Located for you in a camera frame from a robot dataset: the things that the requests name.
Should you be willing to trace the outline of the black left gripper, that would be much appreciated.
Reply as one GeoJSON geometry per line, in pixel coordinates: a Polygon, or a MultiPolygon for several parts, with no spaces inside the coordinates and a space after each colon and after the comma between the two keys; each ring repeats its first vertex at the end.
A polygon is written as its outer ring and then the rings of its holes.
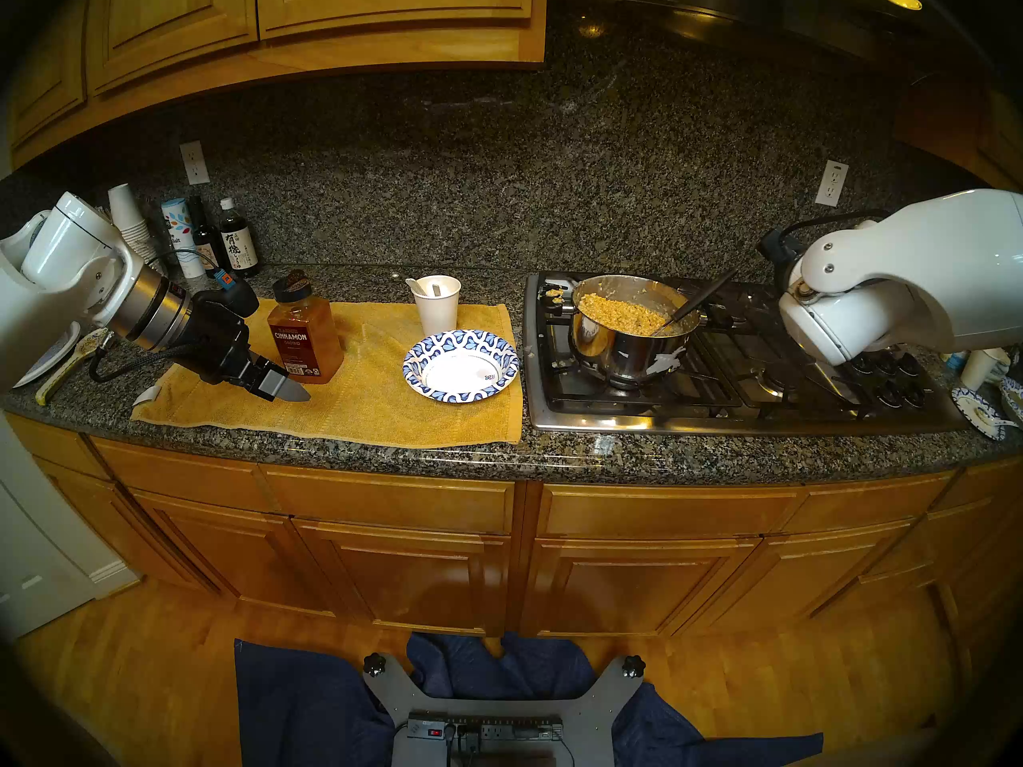
{"type": "Polygon", "coordinates": [[[244,317],[258,308],[253,292],[195,294],[177,337],[178,364],[209,385],[251,385],[251,393],[267,401],[308,402],[309,392],[283,368],[253,360],[244,317]]]}

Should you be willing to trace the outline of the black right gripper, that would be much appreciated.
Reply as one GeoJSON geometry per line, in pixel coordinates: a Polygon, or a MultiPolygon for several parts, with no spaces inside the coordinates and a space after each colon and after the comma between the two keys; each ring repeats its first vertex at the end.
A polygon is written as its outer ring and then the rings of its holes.
{"type": "Polygon", "coordinates": [[[785,294],[791,274],[802,257],[802,243],[795,230],[769,230],[758,241],[758,252],[773,268],[774,294],[785,294]]]}

